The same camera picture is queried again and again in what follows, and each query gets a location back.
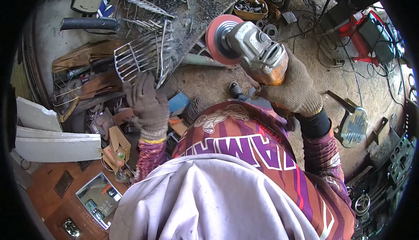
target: mirror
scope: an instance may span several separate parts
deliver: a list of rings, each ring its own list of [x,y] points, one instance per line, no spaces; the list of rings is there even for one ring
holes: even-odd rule
[[[97,174],[77,191],[76,196],[104,229],[111,226],[114,212],[122,195],[103,172]]]

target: yellow container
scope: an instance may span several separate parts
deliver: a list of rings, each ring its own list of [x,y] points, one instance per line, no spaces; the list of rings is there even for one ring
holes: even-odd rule
[[[247,0],[247,1],[249,1],[249,3],[253,3],[255,0]],[[247,12],[244,10],[237,10],[236,8],[234,8],[234,13],[236,14],[236,16],[238,16],[239,18],[243,20],[260,20],[268,14],[269,10],[268,10],[268,5],[266,4],[264,0],[258,0],[258,1],[259,3],[265,4],[265,7],[262,10],[262,13]]]

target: rubber hose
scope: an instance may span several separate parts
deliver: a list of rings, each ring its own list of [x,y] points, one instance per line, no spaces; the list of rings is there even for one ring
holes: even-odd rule
[[[119,20],[115,19],[98,19],[90,17],[72,18],[65,17],[62,19],[60,30],[67,29],[108,29],[116,31],[119,28]]]

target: knit glove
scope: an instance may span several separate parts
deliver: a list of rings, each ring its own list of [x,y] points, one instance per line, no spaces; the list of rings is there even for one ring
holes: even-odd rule
[[[289,60],[284,83],[280,86],[261,85],[259,96],[303,117],[312,117],[323,107],[321,95],[314,89],[305,65],[289,49],[285,49]]]
[[[139,72],[134,86],[123,83],[127,102],[134,111],[134,125],[140,126],[141,139],[157,144],[166,139],[169,120],[169,104],[162,92],[154,89],[154,76],[150,72]]]

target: red grinding disc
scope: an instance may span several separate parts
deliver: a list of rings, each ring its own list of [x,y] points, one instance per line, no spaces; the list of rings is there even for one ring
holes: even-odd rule
[[[215,31],[225,21],[234,21],[237,23],[244,22],[241,18],[233,15],[221,15],[216,17],[208,26],[207,33],[205,35],[205,41],[207,42],[207,48],[212,58],[224,65],[236,65],[240,62],[240,58],[230,59],[223,56],[217,49],[215,44]]]

